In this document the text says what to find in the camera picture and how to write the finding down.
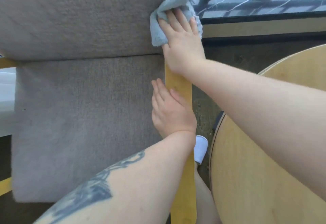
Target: person's left hand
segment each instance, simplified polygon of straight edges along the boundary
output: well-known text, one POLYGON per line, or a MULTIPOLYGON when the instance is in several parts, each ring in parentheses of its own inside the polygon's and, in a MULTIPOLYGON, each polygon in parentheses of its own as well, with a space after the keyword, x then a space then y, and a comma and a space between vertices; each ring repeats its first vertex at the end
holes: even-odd
POLYGON ((161 79, 152 81, 152 119, 163 138, 178 131, 196 135, 197 120, 187 101, 175 90, 167 90, 161 79))

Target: round wooden table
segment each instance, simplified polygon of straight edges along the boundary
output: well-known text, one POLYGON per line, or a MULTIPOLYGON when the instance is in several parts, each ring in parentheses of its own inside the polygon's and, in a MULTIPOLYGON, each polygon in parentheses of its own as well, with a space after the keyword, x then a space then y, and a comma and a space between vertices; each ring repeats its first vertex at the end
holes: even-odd
MULTIPOLYGON (((286 57, 259 74, 326 91, 326 45, 286 57)), ((227 115, 214 135, 210 179, 223 224, 326 223, 326 202, 276 164, 227 115)))

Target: tattooed arm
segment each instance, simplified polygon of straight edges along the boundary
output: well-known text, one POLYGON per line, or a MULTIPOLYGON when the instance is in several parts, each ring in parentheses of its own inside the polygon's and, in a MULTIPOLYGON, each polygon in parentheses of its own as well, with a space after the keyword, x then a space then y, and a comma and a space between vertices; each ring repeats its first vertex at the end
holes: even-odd
POLYGON ((152 82, 152 118, 165 137, 122 160, 58 201, 37 224, 165 223, 195 145, 196 118, 175 91, 152 82))

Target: cleaning rag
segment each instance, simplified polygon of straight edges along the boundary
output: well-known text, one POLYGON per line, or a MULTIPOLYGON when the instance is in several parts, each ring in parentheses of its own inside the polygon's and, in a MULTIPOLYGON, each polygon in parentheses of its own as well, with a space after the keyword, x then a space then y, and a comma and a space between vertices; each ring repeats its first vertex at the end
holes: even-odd
POLYGON ((202 24, 199 20, 199 17, 196 16, 196 13, 193 8, 193 4, 195 4, 195 1, 196 0, 165 0, 155 11, 152 12, 150 16, 150 30, 153 46, 161 46, 163 44, 168 43, 168 39, 166 38, 164 32, 161 30, 157 18, 162 18, 168 22, 168 18, 165 14, 165 11, 173 8, 180 8, 188 21, 191 17, 195 17, 198 25, 199 34, 202 37, 202 24))

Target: forearm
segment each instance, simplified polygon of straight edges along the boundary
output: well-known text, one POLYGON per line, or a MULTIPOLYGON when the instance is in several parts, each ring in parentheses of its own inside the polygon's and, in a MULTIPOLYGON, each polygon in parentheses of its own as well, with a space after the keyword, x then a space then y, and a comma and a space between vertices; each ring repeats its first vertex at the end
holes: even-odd
POLYGON ((326 92, 209 60, 189 66, 185 77, 268 155, 326 199, 326 92))
POLYGON ((165 223, 194 144, 195 134, 173 133, 97 174, 36 223, 165 223))

